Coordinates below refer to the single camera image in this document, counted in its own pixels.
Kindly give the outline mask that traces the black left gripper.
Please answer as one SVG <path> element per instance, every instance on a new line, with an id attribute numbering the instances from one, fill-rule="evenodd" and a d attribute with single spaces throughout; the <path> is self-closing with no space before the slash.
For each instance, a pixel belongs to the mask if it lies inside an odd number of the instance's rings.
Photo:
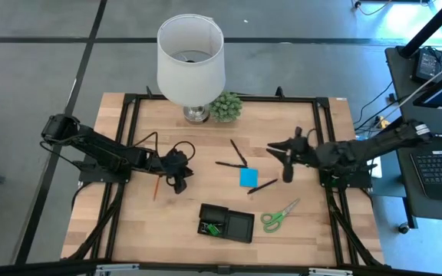
<path id="1" fill-rule="evenodd" d="M 166 182 L 172 186 L 176 194 L 186 189 L 185 178 L 193 176 L 193 171 L 188 166 L 188 160 L 183 151 L 171 150 L 162 158 Z"/>

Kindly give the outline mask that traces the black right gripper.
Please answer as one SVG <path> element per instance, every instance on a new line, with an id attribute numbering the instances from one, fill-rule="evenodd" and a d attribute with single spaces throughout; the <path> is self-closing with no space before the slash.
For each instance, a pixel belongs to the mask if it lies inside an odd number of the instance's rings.
<path id="1" fill-rule="evenodd" d="M 315 153 L 315 149 L 308 143 L 308 137 L 302 135 L 302 128 L 297 126 L 293 138 L 286 141 L 268 143 L 266 151 L 273 155 L 283 164 L 282 180 L 291 182 L 294 176 L 293 165 L 295 163 L 318 168 L 319 161 Z"/>

